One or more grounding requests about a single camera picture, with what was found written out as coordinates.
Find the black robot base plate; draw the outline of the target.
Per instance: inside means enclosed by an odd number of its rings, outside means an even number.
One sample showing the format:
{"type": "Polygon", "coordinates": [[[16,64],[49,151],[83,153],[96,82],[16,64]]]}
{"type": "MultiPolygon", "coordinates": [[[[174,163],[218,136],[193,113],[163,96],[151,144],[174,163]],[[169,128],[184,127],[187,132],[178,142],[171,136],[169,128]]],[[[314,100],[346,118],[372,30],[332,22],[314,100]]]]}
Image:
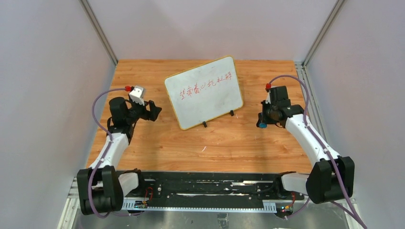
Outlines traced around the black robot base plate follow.
{"type": "Polygon", "coordinates": [[[297,192],[276,189],[279,174],[142,172],[141,188],[124,198],[123,210],[275,213],[303,202],[297,192]]]}

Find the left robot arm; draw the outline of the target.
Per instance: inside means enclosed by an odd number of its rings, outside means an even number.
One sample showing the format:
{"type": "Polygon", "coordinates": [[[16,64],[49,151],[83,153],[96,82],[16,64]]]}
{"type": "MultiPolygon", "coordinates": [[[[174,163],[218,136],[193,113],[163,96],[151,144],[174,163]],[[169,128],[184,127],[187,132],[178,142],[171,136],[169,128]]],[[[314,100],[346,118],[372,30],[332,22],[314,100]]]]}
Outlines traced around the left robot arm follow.
{"type": "Polygon", "coordinates": [[[124,197],[140,187],[139,169],[119,174],[116,166],[132,140],[137,121],[156,121],[162,108],[152,100],[138,104],[115,97],[109,101],[109,110],[106,143],[91,166],[79,170],[76,176],[81,212],[100,218],[121,210],[124,197]]]}

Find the yellow framed whiteboard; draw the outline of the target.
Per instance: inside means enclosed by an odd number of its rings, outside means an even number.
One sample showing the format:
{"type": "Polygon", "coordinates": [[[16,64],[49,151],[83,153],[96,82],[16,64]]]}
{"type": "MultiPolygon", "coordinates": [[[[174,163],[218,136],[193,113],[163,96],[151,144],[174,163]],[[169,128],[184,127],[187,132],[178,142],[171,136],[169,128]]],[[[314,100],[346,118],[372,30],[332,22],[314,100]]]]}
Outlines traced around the yellow framed whiteboard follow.
{"type": "Polygon", "coordinates": [[[210,61],[164,80],[182,130],[226,115],[244,105],[232,56],[210,61]]]}

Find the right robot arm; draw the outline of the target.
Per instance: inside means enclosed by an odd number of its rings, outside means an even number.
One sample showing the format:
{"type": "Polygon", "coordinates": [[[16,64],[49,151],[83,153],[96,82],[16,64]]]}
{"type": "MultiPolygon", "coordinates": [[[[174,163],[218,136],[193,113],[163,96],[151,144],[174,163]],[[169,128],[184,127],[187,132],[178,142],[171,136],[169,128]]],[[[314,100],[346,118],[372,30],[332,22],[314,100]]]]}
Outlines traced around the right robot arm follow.
{"type": "Polygon", "coordinates": [[[258,113],[259,128],[276,125],[290,132],[311,162],[306,174],[281,173],[276,179],[280,193],[297,192],[307,195],[315,204],[351,198],[354,184],[354,161],[342,157],[330,147],[310,123],[301,105],[292,105],[286,86],[266,84],[267,98],[258,113]]]}

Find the blue black whiteboard eraser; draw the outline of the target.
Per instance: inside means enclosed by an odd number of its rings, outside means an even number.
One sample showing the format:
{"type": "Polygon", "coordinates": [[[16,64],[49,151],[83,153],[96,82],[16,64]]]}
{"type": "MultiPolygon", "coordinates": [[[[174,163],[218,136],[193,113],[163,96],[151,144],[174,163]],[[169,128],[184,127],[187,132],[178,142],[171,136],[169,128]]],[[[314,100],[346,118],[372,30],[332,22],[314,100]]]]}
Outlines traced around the blue black whiteboard eraser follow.
{"type": "Polygon", "coordinates": [[[263,115],[263,113],[258,114],[258,121],[256,123],[256,126],[258,128],[266,128],[267,127],[266,117],[263,115]]]}

